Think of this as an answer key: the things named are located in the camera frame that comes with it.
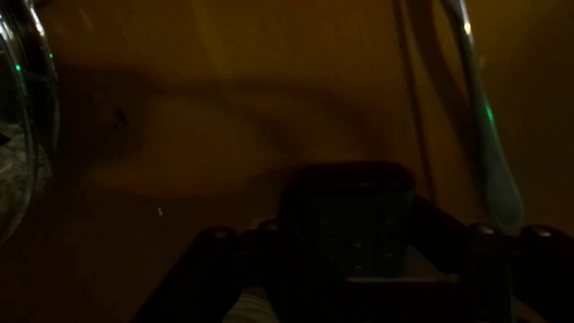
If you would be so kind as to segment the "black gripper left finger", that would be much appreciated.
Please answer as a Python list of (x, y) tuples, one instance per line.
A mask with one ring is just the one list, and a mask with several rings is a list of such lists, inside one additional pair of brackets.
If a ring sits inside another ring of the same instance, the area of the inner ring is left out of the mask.
[(131, 323), (287, 323), (274, 255), (280, 224), (203, 230)]

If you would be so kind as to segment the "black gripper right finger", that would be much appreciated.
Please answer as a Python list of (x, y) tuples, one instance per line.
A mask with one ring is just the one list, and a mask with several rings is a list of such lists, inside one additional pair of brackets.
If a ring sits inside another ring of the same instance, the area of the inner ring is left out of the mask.
[(561, 230), (531, 224), (504, 235), (484, 223), (464, 226), (416, 197), (411, 244), (441, 273), (459, 276), (470, 323), (511, 323), (515, 300), (547, 323), (574, 323), (574, 239)]

